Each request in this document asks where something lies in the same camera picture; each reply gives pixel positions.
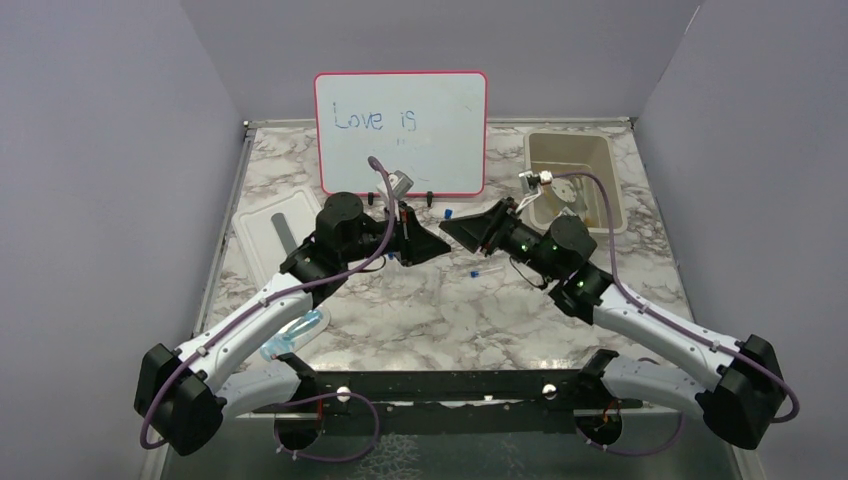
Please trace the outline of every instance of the white plastic container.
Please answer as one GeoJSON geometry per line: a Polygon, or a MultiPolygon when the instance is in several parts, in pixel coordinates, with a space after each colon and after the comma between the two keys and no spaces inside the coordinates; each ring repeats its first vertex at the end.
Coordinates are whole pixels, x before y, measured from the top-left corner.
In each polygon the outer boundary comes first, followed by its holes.
{"type": "Polygon", "coordinates": [[[315,230],[315,216],[320,210],[312,190],[295,187],[270,202],[233,215],[236,238],[256,288],[264,287],[280,270],[290,250],[315,230]]]}
{"type": "MultiPolygon", "coordinates": [[[[627,230],[618,168],[609,138],[589,133],[533,131],[524,136],[524,162],[534,172],[595,174],[610,199],[614,232],[627,230]]],[[[539,230],[546,230],[554,218],[566,212],[583,218],[593,235],[609,233],[603,196],[588,177],[555,179],[554,184],[544,187],[542,197],[527,210],[530,224],[539,230]]]]}

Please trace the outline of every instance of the lavender wall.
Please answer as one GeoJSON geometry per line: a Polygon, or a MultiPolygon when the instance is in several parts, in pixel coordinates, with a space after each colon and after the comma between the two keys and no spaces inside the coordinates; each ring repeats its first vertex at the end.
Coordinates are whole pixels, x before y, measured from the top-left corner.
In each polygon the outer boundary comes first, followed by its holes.
{"type": "Polygon", "coordinates": [[[700,2],[182,0],[251,120],[314,117],[340,70],[484,70],[493,116],[638,115],[700,2]]]}
{"type": "Polygon", "coordinates": [[[4,0],[0,65],[0,477],[136,478],[141,356],[191,331],[241,118],[176,0],[4,0]]]}
{"type": "Polygon", "coordinates": [[[697,320],[771,340],[770,479],[845,478],[848,4],[707,0],[636,125],[697,320]]]}

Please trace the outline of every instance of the marble countertop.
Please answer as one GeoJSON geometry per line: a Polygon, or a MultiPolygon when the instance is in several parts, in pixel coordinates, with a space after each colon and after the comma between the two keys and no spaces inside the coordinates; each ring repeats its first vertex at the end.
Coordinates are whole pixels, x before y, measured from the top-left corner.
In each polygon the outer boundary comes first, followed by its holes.
{"type": "MultiPolygon", "coordinates": [[[[461,216],[483,212],[505,196],[521,198],[517,175],[524,169],[524,135],[535,129],[490,126],[483,193],[464,201],[436,199],[432,208],[424,199],[409,200],[419,221],[439,232],[445,208],[461,216]]],[[[628,217],[627,231],[616,236],[620,276],[649,301],[691,318],[630,128],[550,129],[601,133],[612,140],[628,217]]],[[[315,128],[259,129],[238,210],[300,185],[310,187],[323,203],[326,194],[320,187],[315,128]]],[[[369,213],[376,214],[375,208],[369,213]]],[[[608,270],[608,241],[605,236],[595,238],[598,249],[592,261],[608,270]]],[[[453,240],[449,243],[453,247],[449,255],[426,264],[354,275],[325,302],[330,325],[298,355],[316,370],[579,368],[599,348],[658,359],[632,340],[563,315],[547,295],[509,266],[502,252],[484,258],[453,240]],[[504,268],[490,275],[468,275],[473,269],[499,266],[504,268]]],[[[255,293],[244,254],[230,229],[205,328],[255,293]]],[[[242,369],[264,364],[255,353],[242,369]]]]}

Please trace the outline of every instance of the clear water bottle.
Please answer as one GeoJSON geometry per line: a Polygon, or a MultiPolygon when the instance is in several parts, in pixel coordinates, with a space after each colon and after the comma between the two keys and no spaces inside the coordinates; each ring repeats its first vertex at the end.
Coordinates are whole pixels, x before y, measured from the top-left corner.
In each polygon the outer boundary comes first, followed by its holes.
{"type": "Polygon", "coordinates": [[[259,355],[270,362],[277,355],[296,352],[324,331],[329,323],[329,310],[324,307],[310,310],[265,342],[259,348],[259,355]]]}

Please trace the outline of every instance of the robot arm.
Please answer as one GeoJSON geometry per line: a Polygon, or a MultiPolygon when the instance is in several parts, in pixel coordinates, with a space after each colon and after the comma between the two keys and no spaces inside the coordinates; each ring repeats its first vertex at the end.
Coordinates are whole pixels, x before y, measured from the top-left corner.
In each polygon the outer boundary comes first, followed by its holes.
{"type": "MultiPolygon", "coordinates": [[[[523,173],[526,198],[537,198],[552,178],[523,173]]],[[[651,305],[589,261],[597,244],[580,218],[559,216],[540,234],[519,219],[527,204],[505,198],[485,213],[439,227],[472,252],[504,250],[555,284],[548,295],[566,315],[632,338],[680,367],[598,352],[584,371],[612,396],[674,408],[703,419],[733,445],[756,448],[787,395],[772,346],[754,335],[741,342],[651,305]]]]}
{"type": "Polygon", "coordinates": [[[170,443],[181,455],[203,446],[224,418],[291,399],[300,380],[291,366],[272,362],[259,372],[232,374],[268,338],[320,305],[347,278],[373,260],[394,252],[404,266],[448,253],[450,246],[418,223],[415,212],[394,199],[412,183],[401,172],[383,175],[381,196],[388,199],[388,219],[364,213],[362,200],[351,193],[331,195],[315,219],[315,231],[280,265],[280,272],[250,301],[208,332],[173,351],[162,344],[142,360],[134,408],[145,417],[141,443],[155,448],[170,443]],[[164,442],[150,444],[153,426],[164,442]]]}

